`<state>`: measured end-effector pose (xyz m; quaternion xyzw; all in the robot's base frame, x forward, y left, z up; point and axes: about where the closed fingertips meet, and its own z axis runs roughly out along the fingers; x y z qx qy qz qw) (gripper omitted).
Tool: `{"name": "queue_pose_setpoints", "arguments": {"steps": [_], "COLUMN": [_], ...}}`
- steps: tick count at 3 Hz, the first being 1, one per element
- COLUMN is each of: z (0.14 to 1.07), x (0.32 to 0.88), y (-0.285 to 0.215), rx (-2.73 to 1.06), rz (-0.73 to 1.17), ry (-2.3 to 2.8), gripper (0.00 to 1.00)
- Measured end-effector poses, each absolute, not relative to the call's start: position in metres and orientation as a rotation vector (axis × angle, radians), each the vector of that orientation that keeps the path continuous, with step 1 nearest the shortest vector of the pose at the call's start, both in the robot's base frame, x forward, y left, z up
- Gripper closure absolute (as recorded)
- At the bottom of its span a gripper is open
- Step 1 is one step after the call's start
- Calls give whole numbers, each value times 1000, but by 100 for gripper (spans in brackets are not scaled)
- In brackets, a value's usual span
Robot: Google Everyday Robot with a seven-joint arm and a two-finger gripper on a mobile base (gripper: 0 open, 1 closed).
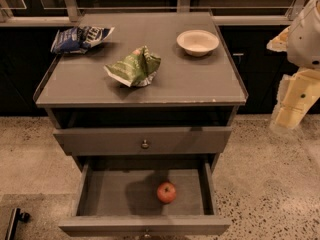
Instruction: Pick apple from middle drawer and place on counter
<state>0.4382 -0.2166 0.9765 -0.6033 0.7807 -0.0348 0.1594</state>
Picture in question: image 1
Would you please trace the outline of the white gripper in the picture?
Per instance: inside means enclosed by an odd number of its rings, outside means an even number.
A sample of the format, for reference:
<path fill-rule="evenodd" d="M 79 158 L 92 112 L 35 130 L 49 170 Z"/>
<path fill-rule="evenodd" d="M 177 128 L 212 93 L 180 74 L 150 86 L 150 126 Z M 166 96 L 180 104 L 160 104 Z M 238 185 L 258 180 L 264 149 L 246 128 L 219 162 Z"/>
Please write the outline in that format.
<path fill-rule="evenodd" d="M 271 116 L 273 125 L 295 129 L 320 98 L 319 17 L 296 18 L 290 29 L 282 30 L 266 48 L 274 52 L 287 51 L 288 61 L 300 67 L 292 76 L 283 75 Z"/>

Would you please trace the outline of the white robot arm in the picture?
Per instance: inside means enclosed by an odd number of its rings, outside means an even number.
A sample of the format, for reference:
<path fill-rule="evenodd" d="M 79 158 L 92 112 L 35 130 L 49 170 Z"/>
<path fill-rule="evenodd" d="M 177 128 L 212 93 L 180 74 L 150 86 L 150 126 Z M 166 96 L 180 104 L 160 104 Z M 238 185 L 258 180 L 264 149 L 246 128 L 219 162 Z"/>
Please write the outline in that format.
<path fill-rule="evenodd" d="M 294 129 L 320 98 L 320 0 L 310 0 L 267 49 L 286 52 L 287 60 L 298 66 L 292 76 L 283 75 L 272 112 L 274 125 Z"/>

